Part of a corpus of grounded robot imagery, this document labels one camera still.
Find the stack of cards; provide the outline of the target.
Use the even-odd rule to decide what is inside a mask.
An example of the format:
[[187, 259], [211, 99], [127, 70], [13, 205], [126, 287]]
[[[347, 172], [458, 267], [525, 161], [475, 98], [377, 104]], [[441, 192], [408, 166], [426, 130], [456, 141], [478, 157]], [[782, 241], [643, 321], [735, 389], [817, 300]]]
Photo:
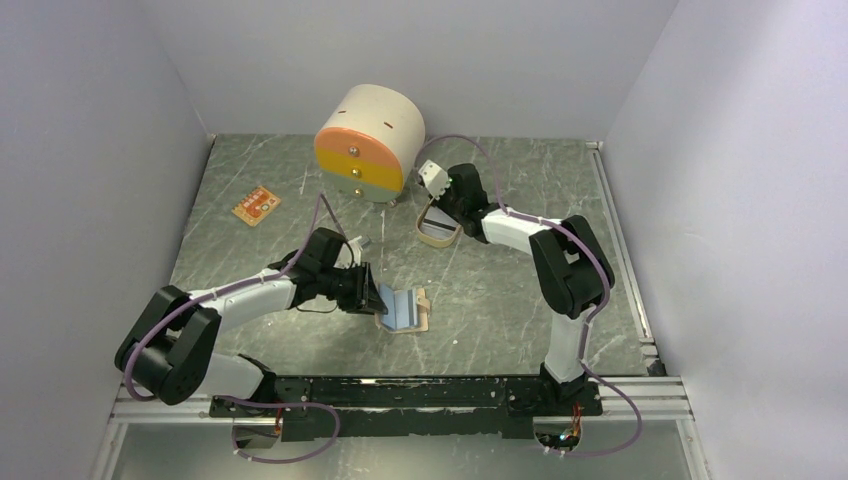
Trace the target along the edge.
[[425, 236], [446, 240], [456, 233], [458, 227], [459, 224], [449, 215], [430, 206], [424, 213], [419, 229]]

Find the beige leather card holder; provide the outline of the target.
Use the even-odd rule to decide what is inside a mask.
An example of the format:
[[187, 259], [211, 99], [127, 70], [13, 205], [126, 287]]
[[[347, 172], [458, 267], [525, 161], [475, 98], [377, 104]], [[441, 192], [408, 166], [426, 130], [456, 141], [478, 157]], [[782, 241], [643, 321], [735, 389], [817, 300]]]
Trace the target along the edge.
[[388, 312], [375, 315], [375, 325], [391, 334], [420, 333], [429, 330], [431, 301], [423, 287], [393, 290], [378, 286], [380, 299]]

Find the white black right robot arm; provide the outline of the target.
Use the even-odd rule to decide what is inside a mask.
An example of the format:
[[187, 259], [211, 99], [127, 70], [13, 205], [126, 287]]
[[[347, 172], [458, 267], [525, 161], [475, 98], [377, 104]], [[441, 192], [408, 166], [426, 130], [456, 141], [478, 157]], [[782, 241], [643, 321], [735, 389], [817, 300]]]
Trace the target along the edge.
[[589, 324], [609, 300], [612, 271], [588, 219], [575, 214], [551, 219], [492, 202], [470, 163], [447, 170], [427, 161], [420, 184], [432, 203], [484, 244], [501, 245], [531, 256], [543, 299], [552, 311], [551, 337], [540, 373], [542, 406], [562, 414], [584, 388]]

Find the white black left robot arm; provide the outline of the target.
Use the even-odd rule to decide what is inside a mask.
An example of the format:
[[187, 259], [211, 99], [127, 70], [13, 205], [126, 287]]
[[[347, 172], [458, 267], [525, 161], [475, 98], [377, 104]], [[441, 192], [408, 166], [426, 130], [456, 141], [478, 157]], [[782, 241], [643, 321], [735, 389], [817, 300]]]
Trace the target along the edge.
[[157, 290], [117, 349], [114, 363], [140, 401], [179, 404], [193, 394], [235, 397], [261, 416], [277, 400], [276, 375], [245, 355], [215, 351], [218, 335], [324, 297], [357, 315], [386, 314], [368, 263], [344, 235], [314, 230], [301, 249], [257, 274], [217, 288]]

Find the beige oval card tray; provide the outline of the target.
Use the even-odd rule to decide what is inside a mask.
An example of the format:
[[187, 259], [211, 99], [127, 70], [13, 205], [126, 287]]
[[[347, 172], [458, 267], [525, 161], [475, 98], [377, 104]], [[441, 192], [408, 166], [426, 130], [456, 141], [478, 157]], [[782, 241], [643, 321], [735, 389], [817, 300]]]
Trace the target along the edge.
[[448, 248], [463, 233], [462, 226], [429, 200], [415, 222], [417, 238], [434, 248]]

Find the orange patterned card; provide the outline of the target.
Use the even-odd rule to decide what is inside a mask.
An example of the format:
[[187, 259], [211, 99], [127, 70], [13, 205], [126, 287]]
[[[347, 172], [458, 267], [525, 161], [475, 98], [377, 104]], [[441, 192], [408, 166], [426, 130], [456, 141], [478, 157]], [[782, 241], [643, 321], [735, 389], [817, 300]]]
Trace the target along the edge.
[[231, 212], [251, 227], [257, 226], [281, 204], [281, 199], [264, 186], [257, 186], [243, 197]]

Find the round pastel drawer cabinet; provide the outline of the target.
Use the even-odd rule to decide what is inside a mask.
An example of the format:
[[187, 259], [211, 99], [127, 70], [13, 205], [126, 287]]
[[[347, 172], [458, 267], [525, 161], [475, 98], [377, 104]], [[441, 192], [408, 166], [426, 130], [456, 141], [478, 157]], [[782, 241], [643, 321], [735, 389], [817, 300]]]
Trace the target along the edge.
[[425, 140], [418, 107], [387, 87], [352, 87], [314, 137], [318, 166], [337, 190], [373, 203], [402, 193]]

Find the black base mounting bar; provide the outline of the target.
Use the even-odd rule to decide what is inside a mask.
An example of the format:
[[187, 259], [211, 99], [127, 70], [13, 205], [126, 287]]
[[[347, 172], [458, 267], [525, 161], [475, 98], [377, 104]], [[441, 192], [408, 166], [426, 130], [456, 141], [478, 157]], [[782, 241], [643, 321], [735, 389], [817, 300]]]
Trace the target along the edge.
[[280, 376], [271, 408], [214, 398], [209, 414], [239, 426], [264, 427], [283, 442], [341, 437], [498, 434], [532, 439], [544, 418], [599, 416], [598, 385], [587, 379], [560, 400], [541, 373], [472, 376]]

